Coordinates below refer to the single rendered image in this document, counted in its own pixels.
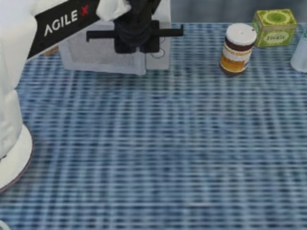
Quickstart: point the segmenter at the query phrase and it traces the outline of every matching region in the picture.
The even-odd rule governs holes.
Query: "green box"
[[[292,42],[297,21],[290,9],[256,11],[252,26],[258,34],[255,46],[287,46]]]

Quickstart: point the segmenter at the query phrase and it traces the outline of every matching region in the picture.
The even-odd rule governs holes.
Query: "black label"
[[[100,20],[99,0],[69,0],[35,16],[37,32],[28,58]]]

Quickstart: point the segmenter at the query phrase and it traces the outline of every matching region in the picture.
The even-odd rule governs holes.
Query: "brown jar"
[[[228,27],[220,61],[224,73],[235,76],[246,70],[256,39],[255,29],[247,24]]]

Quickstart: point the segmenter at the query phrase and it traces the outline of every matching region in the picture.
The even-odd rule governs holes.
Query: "jar lid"
[[[226,37],[235,45],[249,46],[256,41],[257,32],[250,25],[235,23],[228,27]]]

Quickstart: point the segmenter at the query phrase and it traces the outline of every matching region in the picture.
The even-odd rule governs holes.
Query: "plaid fabric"
[[[14,230],[307,229],[307,77],[293,45],[255,48],[239,77],[219,59],[227,24],[187,24],[169,71],[24,69],[35,140],[29,169],[0,195]]]

